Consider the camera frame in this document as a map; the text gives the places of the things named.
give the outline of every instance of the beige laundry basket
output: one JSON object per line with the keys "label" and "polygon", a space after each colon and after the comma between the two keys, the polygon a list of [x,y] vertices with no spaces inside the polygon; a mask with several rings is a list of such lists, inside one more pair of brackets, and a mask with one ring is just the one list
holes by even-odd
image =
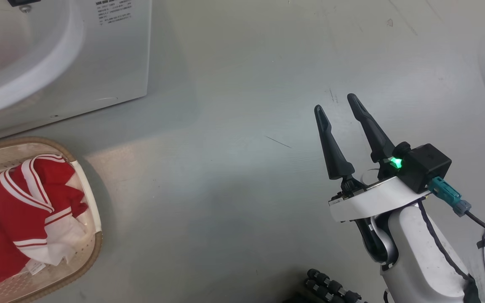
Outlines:
{"label": "beige laundry basket", "polygon": [[46,266],[34,276],[25,272],[1,282],[0,303],[25,303],[48,295],[85,274],[100,253],[102,231],[95,198],[81,166],[68,150],[45,138],[1,141],[0,172],[40,154],[61,155],[75,168],[89,206],[86,212],[86,236],[75,247],[77,253],[69,263],[62,261],[58,266]]}

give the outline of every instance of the clothing tag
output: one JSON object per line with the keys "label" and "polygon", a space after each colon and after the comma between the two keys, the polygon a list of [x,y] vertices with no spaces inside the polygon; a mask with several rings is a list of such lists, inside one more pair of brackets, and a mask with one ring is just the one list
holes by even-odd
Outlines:
{"label": "clothing tag", "polygon": [[46,267],[44,263],[35,261],[33,259],[29,260],[29,262],[25,264],[25,268],[27,268],[27,270],[31,273],[31,275],[38,273],[44,267]]}

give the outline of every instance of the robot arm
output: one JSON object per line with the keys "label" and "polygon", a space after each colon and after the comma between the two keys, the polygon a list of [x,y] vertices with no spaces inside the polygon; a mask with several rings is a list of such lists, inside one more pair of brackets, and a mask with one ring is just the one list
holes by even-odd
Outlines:
{"label": "robot arm", "polygon": [[[352,177],[353,165],[346,161],[325,112],[317,105],[315,116],[329,178],[342,178],[342,191],[329,201],[331,215],[337,222],[356,223],[370,257],[381,265],[394,302],[464,302],[464,289],[472,278],[460,276],[450,266],[435,236],[459,272],[467,272],[439,229],[433,228],[431,234],[416,206],[431,194],[428,184],[446,175],[451,160],[431,144],[410,149],[402,142],[395,148],[356,95],[349,94],[348,101],[370,143],[371,159],[379,163],[379,182],[367,186]],[[465,212],[470,205],[460,197],[458,194],[447,203],[455,211]]]}

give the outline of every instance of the screw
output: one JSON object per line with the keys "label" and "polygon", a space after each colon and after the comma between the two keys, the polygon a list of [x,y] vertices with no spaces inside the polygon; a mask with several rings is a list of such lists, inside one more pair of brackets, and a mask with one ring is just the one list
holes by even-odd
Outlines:
{"label": "screw", "polygon": [[31,6],[30,5],[22,5],[20,6],[20,10],[23,13],[28,13],[31,11]]}

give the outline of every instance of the teal connector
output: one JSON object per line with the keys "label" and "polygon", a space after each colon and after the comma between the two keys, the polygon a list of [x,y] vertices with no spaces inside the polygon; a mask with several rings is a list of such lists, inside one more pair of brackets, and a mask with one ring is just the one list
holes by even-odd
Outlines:
{"label": "teal connector", "polygon": [[441,177],[433,178],[428,184],[428,190],[435,194],[435,197],[450,205],[459,217],[465,215],[465,212],[471,209],[469,202],[462,200],[461,194]]}

